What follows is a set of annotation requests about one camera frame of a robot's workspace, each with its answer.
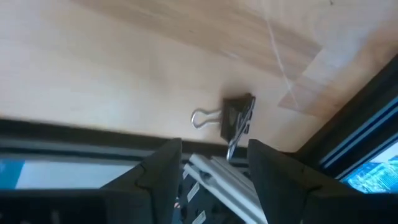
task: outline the wood grain surface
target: wood grain surface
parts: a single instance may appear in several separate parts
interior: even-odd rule
[[[398,53],[397,11],[396,0],[3,0],[0,116],[225,143],[217,126],[194,129],[192,111],[251,92],[240,144],[293,152]]]

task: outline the black binder clip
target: black binder clip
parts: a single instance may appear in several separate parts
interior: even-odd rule
[[[256,97],[247,93],[238,98],[225,98],[221,117],[221,137],[228,142],[227,161],[230,161],[242,136],[250,128]]]
[[[221,137],[228,142],[226,159],[230,161],[242,134],[249,132],[255,102],[256,97],[250,93],[237,98],[224,98],[221,110],[196,109],[191,116],[192,126],[201,129],[209,124],[221,123]],[[207,120],[197,123],[195,118],[199,113],[204,114]]]

